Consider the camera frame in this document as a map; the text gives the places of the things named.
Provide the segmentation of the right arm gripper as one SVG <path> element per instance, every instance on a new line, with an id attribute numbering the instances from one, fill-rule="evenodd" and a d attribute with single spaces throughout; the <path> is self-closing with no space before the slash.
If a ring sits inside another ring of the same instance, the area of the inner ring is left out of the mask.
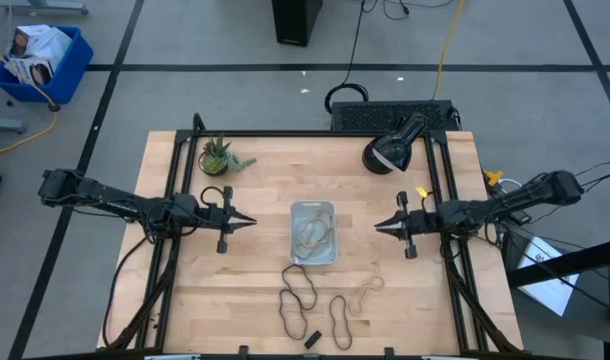
<path id="1" fill-rule="evenodd" d="M 398 211 L 391 217 L 375 224 L 376 231 L 398 238 L 405 244 L 405 258 L 415 259 L 418 256 L 416 245 L 413 243 L 414 235 L 436 233 L 438 231 L 437 215 L 426 210 L 407 209 L 408 197 L 405 191 L 396 196 Z M 399 228 L 380 228 L 400 223 Z"/>

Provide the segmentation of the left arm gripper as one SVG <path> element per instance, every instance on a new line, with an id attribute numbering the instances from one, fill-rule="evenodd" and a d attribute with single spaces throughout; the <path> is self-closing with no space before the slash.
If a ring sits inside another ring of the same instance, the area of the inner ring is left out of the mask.
<path id="1" fill-rule="evenodd" d="M 208 191 L 215 191 L 222 196 L 223 204 L 219 207 L 215 202 L 208 202 L 204 200 L 204 195 Z M 229 219 L 232 216 L 232 207 L 231 200 L 233 197 L 233 188 L 230 186 L 225 186 L 223 189 L 217 188 L 215 186 L 208 186 L 202 190 L 200 193 L 201 202 L 207 207 L 207 216 L 208 220 L 215 224 L 215 226 L 220 230 L 219 240 L 217 242 L 217 252 L 218 253 L 226 253 L 228 249 L 228 243 L 226 239 L 229 225 Z M 244 215 L 237 210 L 233 212 L 233 217 L 237 219 L 242 219 L 250 222 L 237 222 L 233 223 L 233 232 L 249 227 L 257 225 L 257 220 Z"/>

